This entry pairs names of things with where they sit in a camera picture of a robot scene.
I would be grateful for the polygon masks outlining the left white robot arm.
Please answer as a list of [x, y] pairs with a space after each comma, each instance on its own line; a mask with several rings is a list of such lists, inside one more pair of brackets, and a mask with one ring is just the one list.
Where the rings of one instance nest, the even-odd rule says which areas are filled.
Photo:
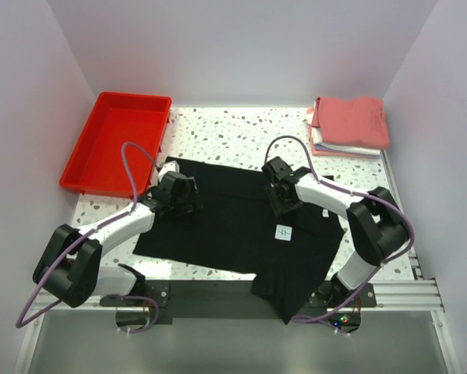
[[202, 207], [196, 180], [176, 171], [129, 205], [93, 224], [55, 229], [33, 273], [33, 281], [72, 308], [92, 296], [118, 295], [127, 305], [140, 304], [143, 276], [127, 266], [101, 265], [101, 259], [129, 239], [147, 233], [155, 224]]

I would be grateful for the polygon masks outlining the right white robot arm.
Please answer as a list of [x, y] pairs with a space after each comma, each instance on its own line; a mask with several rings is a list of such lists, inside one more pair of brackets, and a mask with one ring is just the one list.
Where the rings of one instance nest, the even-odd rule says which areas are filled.
[[380, 266], [413, 243], [412, 225], [386, 188], [352, 190], [312, 168], [292, 170], [280, 157], [268, 161], [262, 172], [277, 216], [313, 204], [347, 220], [354, 252], [331, 278], [331, 297], [338, 305], [355, 301]]

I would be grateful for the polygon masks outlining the black t shirt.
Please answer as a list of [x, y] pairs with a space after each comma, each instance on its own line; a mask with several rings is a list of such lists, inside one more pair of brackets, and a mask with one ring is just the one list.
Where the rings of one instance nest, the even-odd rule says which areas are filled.
[[134, 254], [253, 273], [252, 293], [289, 323], [331, 268], [344, 235], [338, 216], [305, 204], [277, 217], [261, 172], [182, 158], [177, 163], [196, 179], [203, 206], [155, 221]]

